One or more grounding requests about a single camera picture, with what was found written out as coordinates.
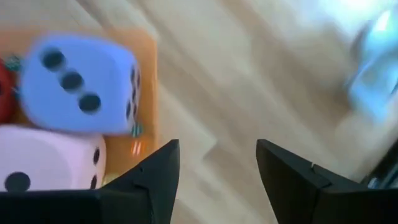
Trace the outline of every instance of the orange box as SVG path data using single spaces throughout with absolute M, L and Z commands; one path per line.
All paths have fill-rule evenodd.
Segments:
M 50 31 L 44 29 L 0 30 L 0 54 L 18 54 L 22 58 L 39 36 Z M 156 42 L 142 29 L 56 30 L 100 36 L 117 42 L 134 53 L 142 75 L 138 122 L 144 132 L 138 138 L 131 136 L 105 136 L 107 147 L 106 175 L 109 181 L 152 154 L 157 148 L 157 49 Z M 13 123 L 33 126 L 19 108 Z

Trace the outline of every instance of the blue die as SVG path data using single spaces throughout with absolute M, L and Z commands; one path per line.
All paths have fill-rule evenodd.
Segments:
M 97 37 L 49 34 L 22 63 L 19 97 L 26 116 L 47 129 L 128 134 L 140 95 L 136 58 Z

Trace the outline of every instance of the red die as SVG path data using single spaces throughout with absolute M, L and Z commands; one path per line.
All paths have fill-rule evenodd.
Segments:
M 0 123 L 8 122 L 14 113 L 16 99 L 13 88 L 12 72 L 0 61 Z

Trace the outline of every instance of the wooden floor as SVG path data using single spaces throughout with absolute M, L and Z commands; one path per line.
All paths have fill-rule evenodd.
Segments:
M 254 156 L 266 138 L 360 180 L 398 135 L 341 91 L 350 46 L 391 0 L 0 0 L 0 24 L 141 26 L 159 42 L 162 143 L 181 140 L 172 223 L 276 223 Z

